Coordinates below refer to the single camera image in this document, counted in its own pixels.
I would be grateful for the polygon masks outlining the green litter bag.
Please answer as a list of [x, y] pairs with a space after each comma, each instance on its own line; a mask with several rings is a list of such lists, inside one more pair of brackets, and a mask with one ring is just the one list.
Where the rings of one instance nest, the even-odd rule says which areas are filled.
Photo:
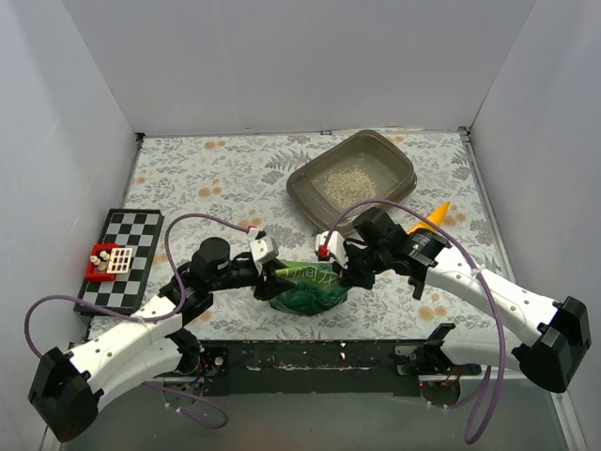
[[270, 306], [287, 314], [312, 317], [344, 303], [349, 288], [342, 287], [330, 263], [284, 261], [275, 274], [294, 287], [270, 300]]

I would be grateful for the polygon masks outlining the yellow plastic scoop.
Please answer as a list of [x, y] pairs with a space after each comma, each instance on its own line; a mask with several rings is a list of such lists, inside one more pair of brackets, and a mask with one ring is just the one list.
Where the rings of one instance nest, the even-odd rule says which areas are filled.
[[[450, 207], [449, 201], [442, 203], [427, 217], [427, 220], [436, 226], [441, 226], [449, 207]], [[430, 230], [430, 231], [434, 231], [434, 228], [429, 223], [420, 222], [420, 223], [416, 224], [414, 227], [412, 227], [408, 231], [408, 233], [410, 234], [410, 233], [412, 233], [418, 229], [422, 229], [422, 228]]]

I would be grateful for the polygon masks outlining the grey litter box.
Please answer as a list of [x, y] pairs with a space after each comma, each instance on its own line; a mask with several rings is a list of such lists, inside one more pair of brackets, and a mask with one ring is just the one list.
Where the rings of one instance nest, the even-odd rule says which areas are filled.
[[382, 134], [362, 130], [293, 172], [286, 190], [318, 229], [367, 199], [402, 200], [416, 187], [410, 159]]

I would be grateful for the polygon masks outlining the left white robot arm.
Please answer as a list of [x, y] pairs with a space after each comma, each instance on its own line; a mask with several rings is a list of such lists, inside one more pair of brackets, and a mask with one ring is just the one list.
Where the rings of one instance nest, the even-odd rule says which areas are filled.
[[257, 229], [239, 259], [221, 238], [202, 241], [191, 261], [132, 315], [83, 345], [41, 354], [30, 404], [59, 442], [73, 440], [131, 389], [163, 373], [191, 375], [200, 345], [186, 325], [212, 306], [216, 291], [250, 287], [256, 299], [269, 301], [291, 289], [276, 274], [282, 266], [275, 241]]

